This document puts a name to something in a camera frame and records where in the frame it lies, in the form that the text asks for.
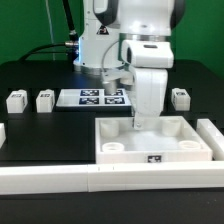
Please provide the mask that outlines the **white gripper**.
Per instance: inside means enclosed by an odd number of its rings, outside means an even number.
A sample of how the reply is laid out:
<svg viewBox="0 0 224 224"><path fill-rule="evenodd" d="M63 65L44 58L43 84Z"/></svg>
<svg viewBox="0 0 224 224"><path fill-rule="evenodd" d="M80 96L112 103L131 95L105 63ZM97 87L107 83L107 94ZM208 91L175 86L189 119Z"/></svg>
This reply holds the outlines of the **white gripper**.
<svg viewBox="0 0 224 224"><path fill-rule="evenodd" d="M135 112L133 128L142 130L146 117L158 117L163 111L168 72L165 69L134 68Z"/></svg>

